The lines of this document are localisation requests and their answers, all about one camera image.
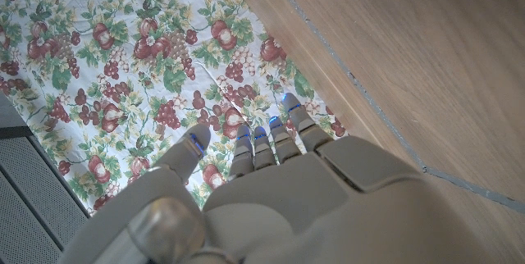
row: floral fabric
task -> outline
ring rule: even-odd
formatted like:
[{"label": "floral fabric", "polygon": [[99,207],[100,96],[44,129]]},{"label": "floral fabric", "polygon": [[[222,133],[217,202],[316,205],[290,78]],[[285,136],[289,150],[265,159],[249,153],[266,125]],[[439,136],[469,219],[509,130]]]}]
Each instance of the floral fabric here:
[{"label": "floral fabric", "polygon": [[345,132],[243,0],[0,0],[0,44],[0,88],[90,212],[196,123],[212,131],[187,184],[202,206],[240,124],[280,116],[296,136],[283,93]]}]

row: wooden table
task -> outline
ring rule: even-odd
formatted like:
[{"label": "wooden table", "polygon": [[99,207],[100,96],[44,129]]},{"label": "wooden table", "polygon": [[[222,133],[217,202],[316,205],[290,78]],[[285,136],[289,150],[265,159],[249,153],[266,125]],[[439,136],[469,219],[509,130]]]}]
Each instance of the wooden table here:
[{"label": "wooden table", "polygon": [[[525,202],[525,0],[246,1],[351,134]],[[429,180],[525,261],[525,214]]]}]

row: blue led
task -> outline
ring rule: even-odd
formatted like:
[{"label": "blue led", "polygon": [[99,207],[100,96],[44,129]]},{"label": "blue led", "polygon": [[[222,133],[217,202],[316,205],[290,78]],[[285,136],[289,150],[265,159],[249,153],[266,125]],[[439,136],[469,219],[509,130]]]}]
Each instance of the blue led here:
[{"label": "blue led", "polygon": [[200,144],[200,142],[197,140],[197,137],[195,137],[194,134],[189,135],[191,137],[191,140],[194,142],[195,146],[200,149],[200,152],[204,155],[204,148],[203,145]]},{"label": "blue led", "polygon": [[300,107],[300,106],[301,106],[301,104],[297,104],[297,105],[295,105],[294,107],[290,108],[290,109],[288,110],[288,112],[291,112],[291,111],[293,111],[295,108]]},{"label": "blue led", "polygon": [[244,134],[244,135],[242,135],[242,136],[240,136],[240,137],[237,137],[237,140],[239,140],[239,139],[241,139],[241,138],[243,138],[243,137],[249,137],[249,135],[248,135],[248,134]]}]

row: gray robot hand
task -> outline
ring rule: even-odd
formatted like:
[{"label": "gray robot hand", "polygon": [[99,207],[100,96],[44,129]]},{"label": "gray robot hand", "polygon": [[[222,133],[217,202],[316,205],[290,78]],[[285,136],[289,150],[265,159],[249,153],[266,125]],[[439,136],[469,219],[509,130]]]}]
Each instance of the gray robot hand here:
[{"label": "gray robot hand", "polygon": [[185,263],[492,262],[420,172],[366,140],[332,140],[292,94],[283,104],[307,152],[273,117],[274,166],[264,129],[252,148],[241,126],[229,182],[203,207],[207,246],[233,260]]},{"label": "gray robot hand", "polygon": [[204,219],[186,190],[210,141],[190,128],[152,168],[128,185],[79,230],[60,263],[176,263],[204,243]]},{"label": "gray robot hand", "polygon": [[229,182],[200,211],[185,189],[208,128],[195,126],[155,167],[91,218],[62,263],[492,262],[424,177],[378,146],[336,141],[297,98],[283,104],[307,149],[270,119],[242,125]]}]

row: metal grate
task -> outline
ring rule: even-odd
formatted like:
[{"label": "metal grate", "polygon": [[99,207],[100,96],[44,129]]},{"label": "metal grate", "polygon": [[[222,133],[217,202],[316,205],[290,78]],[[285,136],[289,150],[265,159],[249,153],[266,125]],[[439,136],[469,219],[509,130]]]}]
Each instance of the metal grate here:
[{"label": "metal grate", "polygon": [[60,250],[0,173],[0,262],[56,263]]},{"label": "metal grate", "polygon": [[0,166],[62,246],[87,221],[26,138],[0,140]]}]

